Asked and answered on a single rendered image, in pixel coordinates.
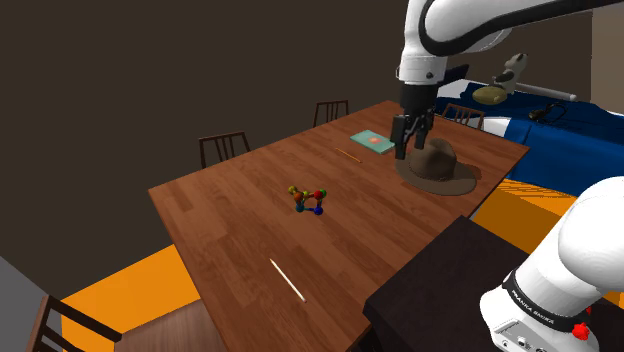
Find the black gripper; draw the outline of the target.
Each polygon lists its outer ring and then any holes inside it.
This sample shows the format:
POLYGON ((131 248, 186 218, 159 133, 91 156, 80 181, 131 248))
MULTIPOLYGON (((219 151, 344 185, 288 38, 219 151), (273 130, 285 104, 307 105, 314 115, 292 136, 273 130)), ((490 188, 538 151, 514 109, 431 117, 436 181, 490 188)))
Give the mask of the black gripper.
POLYGON ((400 105, 404 115, 395 115, 392 121, 390 140, 394 144, 395 158, 404 160, 407 143, 413 135, 415 123, 414 148, 424 148, 427 135, 433 127, 437 85, 411 85, 404 83, 401 88, 400 105))

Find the teal book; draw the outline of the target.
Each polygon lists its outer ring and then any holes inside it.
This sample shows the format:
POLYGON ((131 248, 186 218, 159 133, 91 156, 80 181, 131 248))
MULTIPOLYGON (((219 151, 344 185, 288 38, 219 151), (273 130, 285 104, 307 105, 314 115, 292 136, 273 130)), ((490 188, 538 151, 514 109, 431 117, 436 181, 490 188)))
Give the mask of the teal book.
POLYGON ((390 139, 371 130, 364 130, 354 134, 350 139, 380 155, 389 152, 395 146, 390 139))

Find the brown brimmed hat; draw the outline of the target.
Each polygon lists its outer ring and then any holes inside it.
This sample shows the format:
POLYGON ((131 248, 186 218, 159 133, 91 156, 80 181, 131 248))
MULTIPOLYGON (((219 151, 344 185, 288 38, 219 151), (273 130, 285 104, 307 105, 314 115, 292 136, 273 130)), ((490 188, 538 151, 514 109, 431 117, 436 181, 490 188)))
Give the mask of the brown brimmed hat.
POLYGON ((395 169, 408 184, 436 195, 459 196, 476 187, 471 169, 457 161, 451 144, 441 138, 430 139, 422 149, 396 160, 395 169))

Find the dark wooden chair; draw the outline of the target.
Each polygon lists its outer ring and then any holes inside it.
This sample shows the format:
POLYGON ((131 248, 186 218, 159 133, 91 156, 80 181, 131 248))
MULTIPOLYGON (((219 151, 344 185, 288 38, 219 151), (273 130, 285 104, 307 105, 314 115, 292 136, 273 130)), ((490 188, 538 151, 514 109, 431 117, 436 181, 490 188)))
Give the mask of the dark wooden chair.
POLYGON ((234 139, 238 137, 241 138, 245 151, 250 152, 251 147, 250 147, 250 144, 248 142, 248 139, 244 131, 236 131, 236 132, 230 132, 230 133, 225 133, 225 134, 218 134, 218 135, 212 135, 212 136, 199 138, 198 146, 199 146, 199 152, 200 152, 201 168, 205 169, 207 167, 206 148, 205 148, 205 145, 207 143, 210 143, 210 142, 214 143, 219 161, 223 162, 236 156, 236 151, 234 147, 234 139))
POLYGON ((120 333, 50 295, 42 298, 25 352, 85 352, 47 325, 52 311, 112 342, 114 352, 227 352, 201 301, 120 333))
POLYGON ((342 116, 350 114, 349 101, 333 100, 317 102, 315 106, 312 127, 317 127, 320 124, 319 116, 321 112, 325 113, 326 123, 337 120, 342 116))
POLYGON ((480 110, 448 103, 441 117, 477 130, 482 130, 485 113, 480 110))

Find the orange pencil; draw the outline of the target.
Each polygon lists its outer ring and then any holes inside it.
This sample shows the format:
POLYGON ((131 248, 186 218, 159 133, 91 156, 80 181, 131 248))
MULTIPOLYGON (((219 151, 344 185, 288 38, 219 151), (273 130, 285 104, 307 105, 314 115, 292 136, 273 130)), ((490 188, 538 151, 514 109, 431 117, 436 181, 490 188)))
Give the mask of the orange pencil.
POLYGON ((348 152, 346 152, 346 151, 344 151, 344 150, 342 150, 342 149, 340 149, 340 148, 337 148, 337 147, 335 147, 334 149, 335 149, 337 152, 339 152, 339 153, 341 153, 341 154, 345 155, 346 157, 348 157, 348 158, 350 158, 350 159, 354 160, 355 162, 360 163, 360 164, 362 163, 362 161, 361 161, 359 158, 355 157, 354 155, 351 155, 350 153, 348 153, 348 152))

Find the dark robot stand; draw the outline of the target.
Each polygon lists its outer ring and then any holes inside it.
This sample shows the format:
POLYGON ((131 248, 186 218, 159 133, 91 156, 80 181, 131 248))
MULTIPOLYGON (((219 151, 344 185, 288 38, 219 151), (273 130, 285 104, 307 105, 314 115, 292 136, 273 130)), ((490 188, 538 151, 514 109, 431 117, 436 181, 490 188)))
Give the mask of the dark robot stand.
MULTIPOLYGON (((503 352, 492 343, 480 298, 530 255, 458 217, 366 300, 366 352, 503 352)), ((624 352, 624 310, 604 295, 589 314, 599 352, 624 352)))

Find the bed with blue cover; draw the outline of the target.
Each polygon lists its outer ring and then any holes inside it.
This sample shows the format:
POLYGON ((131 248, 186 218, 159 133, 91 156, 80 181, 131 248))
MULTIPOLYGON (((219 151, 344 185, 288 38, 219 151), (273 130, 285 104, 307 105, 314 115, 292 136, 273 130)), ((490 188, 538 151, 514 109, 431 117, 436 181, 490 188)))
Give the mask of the bed with blue cover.
POLYGON ((578 196, 598 181, 624 176, 624 116, 592 103, 519 91, 527 64, 524 53, 505 62, 491 85, 502 92, 488 96, 497 100, 494 105, 476 99, 483 85, 470 82, 461 92, 439 96, 436 112, 453 119, 458 106, 474 109, 470 127, 527 146, 509 174, 512 180, 578 196))

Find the brown wooden table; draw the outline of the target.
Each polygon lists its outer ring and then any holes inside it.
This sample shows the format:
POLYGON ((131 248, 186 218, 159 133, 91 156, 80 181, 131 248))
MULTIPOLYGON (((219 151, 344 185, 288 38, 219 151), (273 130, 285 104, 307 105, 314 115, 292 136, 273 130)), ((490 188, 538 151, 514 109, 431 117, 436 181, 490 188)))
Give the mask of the brown wooden table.
POLYGON ((477 184, 466 195, 433 195, 406 183, 392 154, 350 139, 389 132, 399 112, 385 101, 150 190, 229 352, 346 352, 368 325, 366 299, 471 215, 527 152, 439 119, 433 135, 477 184))

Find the white pencil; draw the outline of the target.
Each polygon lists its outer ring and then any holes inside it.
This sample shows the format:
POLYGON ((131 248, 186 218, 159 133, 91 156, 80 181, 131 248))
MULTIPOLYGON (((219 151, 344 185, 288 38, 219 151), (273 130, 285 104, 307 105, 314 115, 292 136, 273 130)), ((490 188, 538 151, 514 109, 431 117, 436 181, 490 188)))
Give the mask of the white pencil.
POLYGON ((297 297, 303 302, 307 303, 307 299, 300 292, 300 290, 296 287, 296 285, 290 280, 290 278, 286 275, 286 273, 280 268, 280 266, 272 259, 269 258, 270 263, 275 268, 275 270, 280 274, 283 280, 288 284, 288 286, 292 289, 292 291, 297 295, 297 297))

